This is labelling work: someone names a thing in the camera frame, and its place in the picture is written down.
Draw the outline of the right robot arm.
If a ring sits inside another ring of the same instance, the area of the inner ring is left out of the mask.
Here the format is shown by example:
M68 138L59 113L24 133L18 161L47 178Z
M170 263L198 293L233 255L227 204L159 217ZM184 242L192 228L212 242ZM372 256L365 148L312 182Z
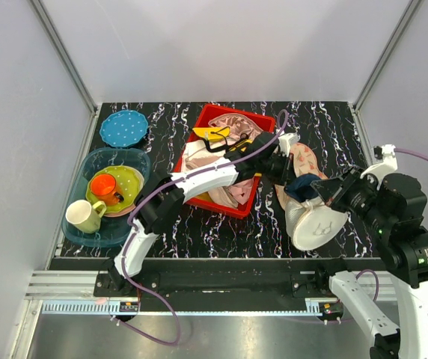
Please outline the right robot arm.
M329 209L356 216L370 230L391 276L400 323L389 324L342 260L318 267L315 290L347 307L370 339L371 358L428 358L428 230L422 225L427 196L421 184L406 174L378 177L352 168L311 187Z

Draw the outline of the white mesh laundry bag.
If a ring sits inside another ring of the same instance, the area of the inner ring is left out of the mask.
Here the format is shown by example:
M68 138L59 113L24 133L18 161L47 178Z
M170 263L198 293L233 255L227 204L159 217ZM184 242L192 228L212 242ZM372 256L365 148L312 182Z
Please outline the white mesh laundry bag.
M320 197L302 203L290 198L285 205L286 231L300 251L312 251L330 242L348 217L326 206Z

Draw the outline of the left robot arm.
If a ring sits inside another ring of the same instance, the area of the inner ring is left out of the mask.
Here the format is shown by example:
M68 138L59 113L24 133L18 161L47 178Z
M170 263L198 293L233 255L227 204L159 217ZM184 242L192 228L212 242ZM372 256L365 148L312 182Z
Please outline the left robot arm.
M252 143L241 144L208 165L172 174L151 174L128 217L129 235L108 267L110 287L121 296L135 290L135 276L148 251L172 228L186 201L212 189L249 180L255 174L278 185L292 179L290 148L298 141L295 133L261 132Z

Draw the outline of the dark navy plain bra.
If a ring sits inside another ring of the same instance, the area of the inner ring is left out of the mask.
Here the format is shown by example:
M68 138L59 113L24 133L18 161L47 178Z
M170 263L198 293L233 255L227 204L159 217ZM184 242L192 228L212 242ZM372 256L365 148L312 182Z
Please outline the dark navy plain bra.
M318 194L317 191L311 187L311 183L318 180L321 180L321 178L315 174L303 174L286 185L284 187L284 193L299 203L312 200L318 197Z

